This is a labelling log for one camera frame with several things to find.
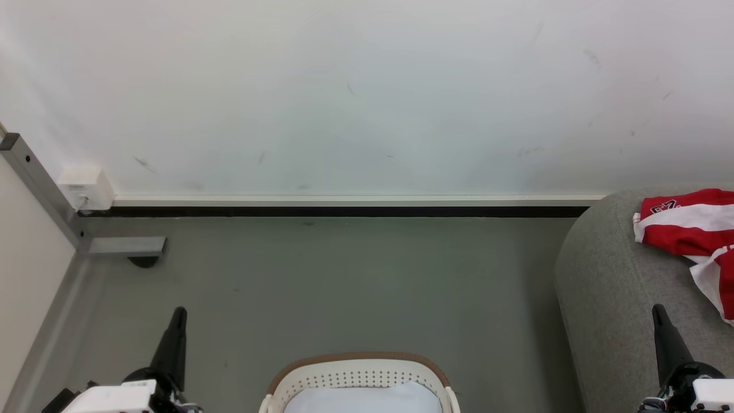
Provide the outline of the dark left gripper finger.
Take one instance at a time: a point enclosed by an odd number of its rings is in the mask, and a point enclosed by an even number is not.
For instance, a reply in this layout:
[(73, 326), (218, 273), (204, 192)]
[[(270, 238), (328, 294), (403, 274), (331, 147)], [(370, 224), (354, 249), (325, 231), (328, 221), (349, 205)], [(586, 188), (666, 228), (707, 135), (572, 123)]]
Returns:
[(178, 392), (185, 390), (186, 324), (186, 309), (176, 307), (150, 363), (150, 369)]

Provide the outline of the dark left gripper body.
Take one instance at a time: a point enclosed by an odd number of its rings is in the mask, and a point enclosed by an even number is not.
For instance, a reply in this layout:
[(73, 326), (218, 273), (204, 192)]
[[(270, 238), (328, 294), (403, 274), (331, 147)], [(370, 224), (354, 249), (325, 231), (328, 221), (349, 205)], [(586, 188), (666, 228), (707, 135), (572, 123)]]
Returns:
[(128, 386), (152, 387), (149, 408), (145, 412), (200, 412), (201, 406), (186, 400), (184, 395), (185, 376), (164, 369), (137, 369), (124, 380)]

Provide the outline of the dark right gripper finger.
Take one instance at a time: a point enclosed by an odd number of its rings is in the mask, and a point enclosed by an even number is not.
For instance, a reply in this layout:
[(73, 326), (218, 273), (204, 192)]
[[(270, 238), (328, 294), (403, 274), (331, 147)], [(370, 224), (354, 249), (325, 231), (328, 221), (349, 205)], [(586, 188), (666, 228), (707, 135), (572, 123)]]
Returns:
[(663, 304), (653, 306), (652, 316), (658, 381), (663, 387), (678, 366), (694, 359)]

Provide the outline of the dark right gripper body green band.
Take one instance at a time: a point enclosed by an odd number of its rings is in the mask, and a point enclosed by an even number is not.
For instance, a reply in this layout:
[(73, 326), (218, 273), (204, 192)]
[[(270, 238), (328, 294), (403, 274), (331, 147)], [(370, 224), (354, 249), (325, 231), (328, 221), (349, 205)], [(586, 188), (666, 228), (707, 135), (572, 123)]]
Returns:
[(672, 369), (671, 374), (661, 384), (656, 396), (642, 400), (640, 412), (724, 412), (717, 406), (709, 410), (705, 403), (698, 402), (694, 382), (697, 380), (723, 380), (725, 376), (718, 369), (706, 363), (682, 363)]

